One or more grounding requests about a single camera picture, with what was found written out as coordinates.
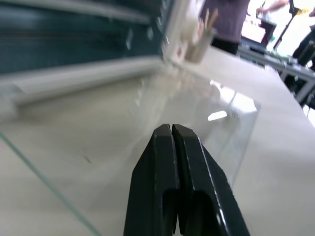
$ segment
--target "black pants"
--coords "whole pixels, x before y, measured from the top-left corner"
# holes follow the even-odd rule
[[[300,46],[295,50],[292,57],[298,59],[298,63],[301,66],[306,66],[309,61],[313,62],[313,66],[311,70],[315,71],[315,58],[311,58],[308,56],[312,54],[312,51],[308,52],[305,49],[308,47],[308,44],[311,40],[315,40],[315,30],[311,31],[301,42]],[[288,87],[290,91],[298,92],[304,85],[305,81],[297,80],[295,81],[294,77],[289,75],[286,77],[284,81],[285,85]]]
[[[222,49],[228,53],[236,55],[239,43],[233,43],[233,42],[215,38],[211,45],[216,48]]]

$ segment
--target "table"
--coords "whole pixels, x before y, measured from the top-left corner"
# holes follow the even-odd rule
[[[315,73],[310,69],[298,65],[288,65],[285,62],[281,62],[279,59],[251,51],[246,47],[240,47],[238,54],[251,60],[255,60],[263,65],[270,65],[278,71],[282,71],[281,79],[283,81],[287,75],[298,76],[300,79],[305,80],[306,84],[295,96],[295,99],[299,103],[310,94],[315,86]]]
[[[242,166],[233,185],[236,199],[251,235],[312,235],[314,231],[312,219],[315,217],[315,190],[313,188],[313,179],[315,178],[313,171],[315,167],[313,139],[315,130],[303,114],[299,104],[287,91],[279,76],[212,48],[209,49],[200,65],[183,63],[183,66],[194,73],[199,73],[208,78],[215,78],[218,82],[254,98],[261,104],[261,110]],[[130,99],[130,103],[126,104],[126,109],[119,109],[119,105],[126,98],[141,97],[144,90],[137,88],[145,85],[145,81],[136,84],[133,80],[127,81],[127,85],[124,86],[126,89],[124,97],[117,96],[116,93],[117,89],[121,89],[121,84],[114,85],[114,89],[110,89],[106,93],[101,90],[93,96],[84,96],[83,93],[81,100],[84,101],[95,100],[100,96],[104,96],[104,94],[111,99],[101,101],[95,106],[86,107],[86,103],[81,104],[77,99],[70,97],[66,104],[64,102],[55,103],[59,104],[54,108],[56,113],[50,115],[48,115],[50,106],[38,104],[37,106],[41,109],[35,110],[32,109],[32,107],[34,108],[33,104],[24,109],[24,114],[28,117],[27,123],[19,124],[15,130],[11,129],[11,136],[24,141],[21,142],[23,144],[22,148],[27,149],[40,143],[37,139],[34,144],[34,139],[31,136],[23,137],[25,130],[36,137],[35,135],[38,135],[36,130],[41,129],[40,126],[45,122],[63,124],[59,126],[58,130],[53,127],[46,128],[51,138],[55,132],[65,131],[64,137],[54,140],[54,142],[59,143],[60,149],[52,149],[53,146],[46,143],[46,146],[41,146],[40,150],[30,148],[28,152],[33,154],[34,157],[37,156],[39,163],[42,161],[41,153],[47,155],[47,150],[56,153],[55,157],[59,158],[60,161],[64,161],[64,176],[56,174],[54,172],[56,169],[55,162],[50,162],[50,174],[54,177],[55,183],[63,187],[69,186],[71,182],[74,182],[76,186],[82,186],[84,191],[73,192],[74,188],[72,187],[68,189],[67,194],[78,196],[77,203],[83,204],[83,209],[91,211],[89,218],[93,218],[97,225],[110,226],[107,235],[117,235],[115,233],[122,230],[126,213],[126,209],[123,209],[126,207],[131,171],[143,150],[143,146],[145,146],[145,142],[143,142],[143,139],[140,140],[141,148],[133,149],[132,146],[128,146],[128,148],[118,149],[119,151],[113,158],[108,158],[106,155],[106,172],[100,166],[93,167],[98,175],[103,175],[102,179],[98,178],[99,181],[92,181],[93,175],[86,175],[83,179],[77,181],[73,173],[80,170],[80,165],[61,158],[64,155],[65,147],[75,148],[77,146],[75,142],[67,141],[69,137],[73,139],[75,133],[66,132],[67,125],[62,121],[68,120],[69,126],[75,127],[77,123],[73,123],[74,121],[69,119],[69,112],[74,109],[73,111],[78,114],[81,122],[92,125],[92,127],[95,125],[93,129],[99,129],[96,136],[95,134],[92,135],[90,129],[85,129],[86,126],[77,125],[77,129],[81,132],[77,140],[92,138],[90,145],[95,147],[93,153],[102,155],[102,148],[104,148],[102,132],[105,127],[97,124],[107,122],[112,118],[117,119],[118,122],[125,120],[126,124],[121,129],[112,129],[107,126],[105,131],[113,135],[117,135],[119,132],[129,135],[130,133],[125,133],[126,129],[131,133],[136,132],[138,129],[130,126],[127,121],[131,122],[137,118],[137,113],[132,112],[137,104],[133,104]],[[156,109],[151,112],[146,111],[147,117],[150,118],[150,123],[147,125],[141,126],[143,120],[136,119],[142,129],[146,129],[150,133],[148,127],[160,119],[163,108],[161,105],[167,104],[166,96],[159,96],[157,91],[162,89],[168,94],[168,97],[171,97],[173,90],[171,88],[177,88],[179,85],[178,83],[158,83],[155,85],[157,89],[149,91],[153,98],[159,99],[142,100],[145,103],[155,102],[156,106]],[[185,109],[187,104],[191,105],[185,103],[185,106],[182,106],[181,109]],[[110,105],[113,108],[117,106],[117,109],[111,110],[105,116],[93,116],[95,112],[101,114],[106,111],[106,107]],[[181,116],[181,119],[186,121],[185,116]],[[105,147],[109,148],[109,153],[115,154],[114,151],[117,150],[111,142],[107,143]],[[44,230],[54,232],[54,235],[58,236],[64,234],[91,235],[70,212],[67,214],[67,209],[60,200],[51,194],[2,141],[0,142],[0,150],[0,193],[4,196],[0,201],[0,222],[3,225],[1,230],[6,232],[6,235],[10,235],[9,232],[12,232],[10,230],[16,228],[17,224],[28,228],[31,226],[29,232],[32,235],[38,235]],[[88,160],[86,160],[88,156],[84,155],[84,148],[77,151],[77,154],[83,154],[81,156],[82,163],[88,163]],[[121,155],[126,153],[132,153],[133,157],[119,159]],[[101,191],[99,186],[104,184],[107,187],[104,191]],[[111,203],[104,202],[104,196],[108,199],[114,199],[114,201]],[[85,204],[86,199],[93,201]]]

